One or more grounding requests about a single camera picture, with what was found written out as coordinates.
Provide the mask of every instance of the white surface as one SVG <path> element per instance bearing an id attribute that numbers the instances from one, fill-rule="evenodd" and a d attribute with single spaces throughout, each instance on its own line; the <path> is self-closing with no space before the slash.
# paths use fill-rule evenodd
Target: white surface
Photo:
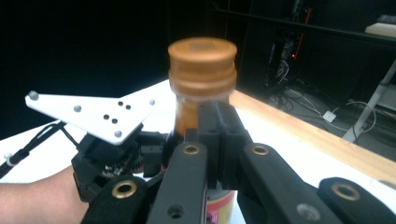
<path id="1" fill-rule="evenodd" d="M 156 100 L 154 111 L 144 121 L 144 130 L 168 133 L 174 126 L 176 101 L 175 95 L 170 91 L 169 83 L 161 82 L 139 93 L 154 94 L 159 92 L 161 94 Z M 238 110 L 238 114 L 253 141 L 273 147 L 305 182 L 317 187 L 320 180 L 327 177 L 339 176 L 352 180 L 372 192 L 375 197 L 396 213 L 396 191 L 394 189 L 315 150 L 295 136 L 281 132 L 269 121 L 262 121 L 262 119 L 252 117 L 244 111 Z M 70 125 L 67 125 L 66 128 L 78 141 L 85 134 L 84 131 Z M 24 147 L 39 130 L 41 129 L 37 128 L 1 141 L 0 155 L 15 152 Z M 76 153 L 73 144 L 58 132 L 33 150 L 31 156 L 17 165 L 1 182 L 31 182 L 53 175 L 69 166 Z M 234 203 L 232 223 L 241 223 L 242 220 L 237 203 Z"/>

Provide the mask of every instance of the screw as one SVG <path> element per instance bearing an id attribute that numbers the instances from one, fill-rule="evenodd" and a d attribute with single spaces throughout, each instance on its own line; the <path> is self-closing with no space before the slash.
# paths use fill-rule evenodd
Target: screw
<path id="1" fill-rule="evenodd" d="M 121 131 L 116 131 L 116 132 L 114 132 L 114 136 L 120 138 L 122 136 L 122 132 Z"/>
<path id="2" fill-rule="evenodd" d="M 36 91 L 29 91 L 29 93 L 27 95 L 33 101 L 37 101 L 38 100 L 38 93 Z"/>

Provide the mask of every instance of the screw hole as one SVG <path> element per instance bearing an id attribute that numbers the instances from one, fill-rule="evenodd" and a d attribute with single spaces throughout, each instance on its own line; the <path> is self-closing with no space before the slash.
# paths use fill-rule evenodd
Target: screw hole
<path id="1" fill-rule="evenodd" d="M 137 190 L 137 185 L 132 180 L 124 180 L 117 183 L 111 191 L 113 197 L 124 199 L 131 197 Z"/>
<path id="2" fill-rule="evenodd" d="M 252 151 L 253 151 L 255 154 L 261 155 L 261 156 L 267 155 L 267 154 L 270 152 L 270 150 L 269 150 L 267 147 L 262 147 L 262 146 L 258 146 L 258 147 L 255 146 L 255 147 L 253 147 Z"/>
<path id="3" fill-rule="evenodd" d="M 308 221 L 320 220 L 320 212 L 312 205 L 300 203 L 299 205 L 297 205 L 297 212 L 301 217 L 305 218 Z"/>
<path id="4" fill-rule="evenodd" d="M 186 154 L 197 154 L 199 152 L 199 148 L 198 147 L 194 147 L 194 146 L 187 146 L 183 149 L 184 153 Z"/>
<path id="5" fill-rule="evenodd" d="M 357 201 L 361 195 L 357 190 L 348 184 L 335 183 L 332 185 L 332 191 L 343 199 Z"/>
<path id="6" fill-rule="evenodd" d="M 178 219 L 183 217 L 184 215 L 184 209 L 183 206 L 180 204 L 173 204 L 169 207 L 168 209 L 168 216 L 171 217 L 172 219 Z"/>

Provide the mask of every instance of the white cable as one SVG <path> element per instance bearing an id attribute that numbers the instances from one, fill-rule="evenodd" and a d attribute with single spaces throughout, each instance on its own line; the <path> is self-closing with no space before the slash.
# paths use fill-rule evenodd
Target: white cable
<path id="1" fill-rule="evenodd" d="M 370 131 L 374 128 L 375 123 L 376 123 L 376 113 L 375 113 L 374 109 L 373 109 L 372 107 L 370 107 L 369 105 L 367 105 L 367 103 L 364 103 L 363 101 L 352 101 L 352 102 L 347 103 L 346 105 L 352 105 L 352 104 L 362 104 L 362 105 L 366 105 L 366 106 L 368 106 L 368 107 L 372 110 L 373 115 L 374 115 L 373 124 L 372 124 L 372 126 L 371 126 L 369 129 L 362 131 L 362 133 L 368 133 L 368 132 L 370 132 Z M 333 126 L 333 127 L 336 128 L 336 129 L 339 129 L 339 130 L 342 130 L 342 131 L 346 131 L 346 132 L 348 131 L 348 129 L 343 129 L 343 128 L 336 127 L 335 125 L 330 124 L 330 122 L 327 121 L 327 120 L 326 120 L 326 122 L 327 122 L 330 126 Z"/>
<path id="2" fill-rule="evenodd" d="M 300 94 L 299 92 L 292 90 L 291 88 L 288 88 L 288 90 L 289 90 L 289 91 L 292 91 L 292 92 L 294 92 L 294 93 L 296 93 L 297 95 L 299 95 L 300 97 L 302 97 L 303 99 L 305 99 L 309 104 L 312 105 L 312 107 L 300 103 L 301 105 L 304 105 L 304 106 L 306 106 L 306 107 L 308 107 L 308 108 L 311 108 L 311 110 L 313 110 L 313 111 L 317 112 L 319 115 L 321 115 L 321 113 L 317 110 L 317 108 L 314 106 L 314 104 L 312 104 L 312 102 L 310 102 L 308 99 L 306 99 L 306 97 L 304 97 L 304 96 L 303 96 L 302 94 Z"/>
<path id="3" fill-rule="evenodd" d="M 288 74 L 288 72 L 289 72 L 289 65 L 288 65 L 288 63 L 286 63 L 285 61 L 281 61 L 282 63 L 284 63 L 285 65 L 286 65 L 286 72 L 285 72 L 285 75 L 277 82 L 277 84 L 279 84 L 282 80 L 283 80 L 283 78 L 285 78 L 285 76 Z"/>

